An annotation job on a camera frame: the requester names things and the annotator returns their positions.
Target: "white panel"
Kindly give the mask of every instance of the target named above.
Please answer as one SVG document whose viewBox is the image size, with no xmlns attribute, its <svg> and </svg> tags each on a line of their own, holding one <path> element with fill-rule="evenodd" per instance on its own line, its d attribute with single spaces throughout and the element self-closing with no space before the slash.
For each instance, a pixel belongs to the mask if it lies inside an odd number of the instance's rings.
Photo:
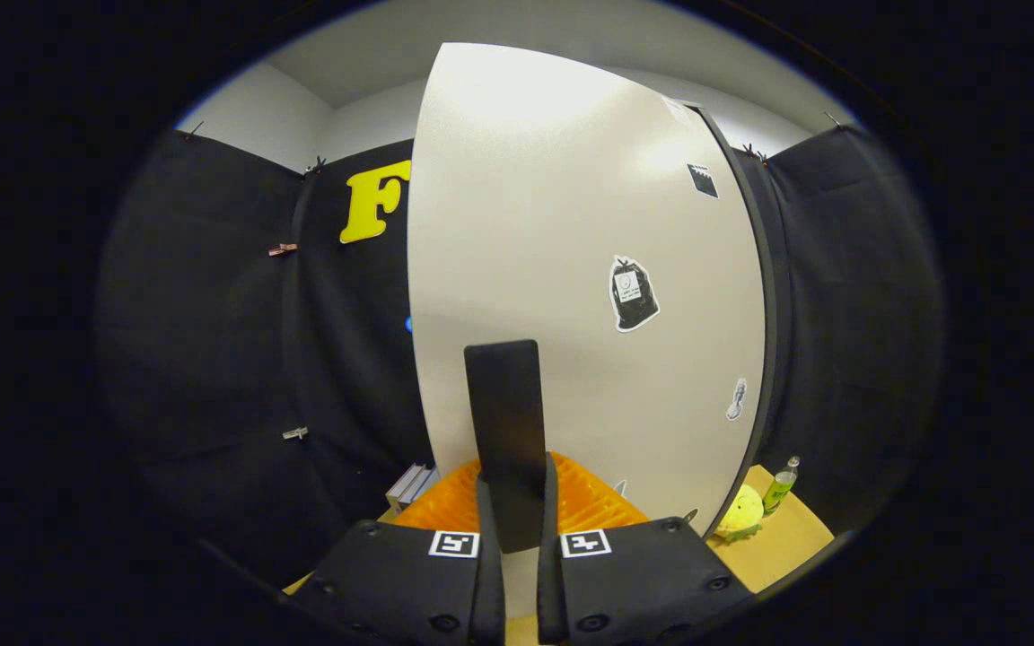
<svg viewBox="0 0 1034 646">
<path fill-rule="evenodd" d="M 690 163 L 719 197 L 695 189 Z M 704 123 L 566 58 L 444 44 L 412 173 L 410 314 L 439 469 L 476 458 L 464 346 L 533 338 L 548 449 L 610 485 L 628 480 L 649 518 L 700 507 L 704 531 L 741 467 L 764 350 L 752 224 Z M 628 334 L 615 328 L 615 255 L 648 270 L 660 303 Z M 743 408 L 729 421 L 739 377 Z"/>
</svg>

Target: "small sticker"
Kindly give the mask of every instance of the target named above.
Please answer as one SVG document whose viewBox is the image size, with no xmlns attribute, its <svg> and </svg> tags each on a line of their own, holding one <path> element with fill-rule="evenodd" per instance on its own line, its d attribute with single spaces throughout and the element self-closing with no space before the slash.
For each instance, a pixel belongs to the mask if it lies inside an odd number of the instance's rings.
<svg viewBox="0 0 1034 646">
<path fill-rule="evenodd" d="M 712 176 L 709 175 L 709 168 L 695 163 L 687 165 L 689 165 L 689 174 L 693 176 L 693 186 L 705 195 L 712 195 L 721 199 L 721 196 L 718 195 L 718 187 L 712 183 Z"/>
<path fill-rule="evenodd" d="M 669 98 L 664 100 L 664 104 L 669 107 L 669 112 L 672 113 L 673 119 L 685 123 L 686 126 L 693 126 L 692 122 L 689 121 L 689 114 L 686 113 L 683 105 L 680 105 L 680 103 L 672 101 L 672 99 Z"/>
<path fill-rule="evenodd" d="M 477 559 L 477 547 L 481 534 L 464 531 L 433 532 L 430 556 L 447 556 L 449 559 Z"/>
<path fill-rule="evenodd" d="M 577 559 L 580 556 L 611 554 L 608 536 L 604 530 L 577 531 L 561 534 L 561 558 Z"/>
<path fill-rule="evenodd" d="M 649 282 L 648 271 L 639 262 L 628 256 L 612 256 L 609 300 L 612 302 L 612 314 L 618 332 L 636 330 L 661 311 L 657 294 Z"/>
<path fill-rule="evenodd" d="M 744 380 L 744 377 L 740 377 L 738 380 L 736 380 L 736 390 L 734 390 L 733 392 L 733 402 L 731 402 L 729 410 L 726 410 L 725 412 L 725 417 L 730 422 L 735 420 L 735 418 L 739 418 L 739 413 L 741 413 L 741 411 L 743 410 L 744 391 L 747 389 L 748 389 L 748 381 Z"/>
</svg>

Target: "green bottle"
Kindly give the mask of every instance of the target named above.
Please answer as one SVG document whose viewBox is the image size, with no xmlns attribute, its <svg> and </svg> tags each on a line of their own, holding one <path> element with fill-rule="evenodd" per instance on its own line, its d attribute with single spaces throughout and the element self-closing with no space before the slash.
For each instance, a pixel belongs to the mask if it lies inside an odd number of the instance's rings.
<svg viewBox="0 0 1034 646">
<path fill-rule="evenodd" d="M 772 479 L 768 491 L 764 494 L 764 516 L 771 516 L 772 512 L 777 511 L 777 506 L 780 506 L 781 500 L 788 495 L 788 490 L 791 490 L 792 484 L 796 482 L 796 465 L 799 463 L 800 458 L 793 455 L 788 459 L 788 466 L 781 469 L 780 473 L 777 473 L 777 478 Z"/>
</svg>

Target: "black curtain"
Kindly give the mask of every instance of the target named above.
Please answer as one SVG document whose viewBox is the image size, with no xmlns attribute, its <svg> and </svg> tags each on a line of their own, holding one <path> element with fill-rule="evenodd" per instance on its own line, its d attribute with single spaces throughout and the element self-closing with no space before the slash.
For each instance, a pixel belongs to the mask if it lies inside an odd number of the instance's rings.
<svg viewBox="0 0 1034 646">
<path fill-rule="evenodd" d="M 313 467 L 279 339 L 301 176 L 202 136 L 157 140 L 103 249 L 99 376 L 149 486 L 275 585 L 349 523 Z"/>
<path fill-rule="evenodd" d="M 854 126 L 766 165 L 738 157 L 770 232 L 779 303 L 792 308 L 758 462 L 776 472 L 799 455 L 793 491 L 834 533 L 861 527 L 911 467 L 936 395 L 944 311 L 927 216 Z"/>
<path fill-rule="evenodd" d="M 409 160 L 413 140 L 332 160 L 305 176 L 293 228 L 298 253 L 284 276 L 284 350 L 310 429 L 308 447 L 347 519 L 374 518 L 414 462 L 433 465 L 405 328 L 405 210 L 377 208 L 377 237 L 340 242 L 353 175 Z"/>
</svg>

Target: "table surface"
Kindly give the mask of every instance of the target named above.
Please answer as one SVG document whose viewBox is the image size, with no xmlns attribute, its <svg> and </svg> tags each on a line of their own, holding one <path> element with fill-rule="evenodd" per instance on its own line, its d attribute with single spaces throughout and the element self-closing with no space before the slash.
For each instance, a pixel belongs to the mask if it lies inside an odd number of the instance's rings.
<svg viewBox="0 0 1034 646">
<path fill-rule="evenodd" d="M 772 474 L 763 466 L 754 465 L 748 470 L 744 483 L 763 494 L 772 483 Z M 395 515 L 390 510 L 377 520 L 390 522 Z M 707 540 L 709 548 L 753 593 L 762 591 L 812 559 L 833 539 L 828 527 L 792 492 L 780 502 L 774 514 L 760 521 L 760 525 L 763 525 L 762 530 L 731 545 L 717 535 Z M 286 588 L 287 591 L 296 585 Z M 537 645 L 537 616 L 509 618 L 506 643 L 510 646 Z"/>
</svg>

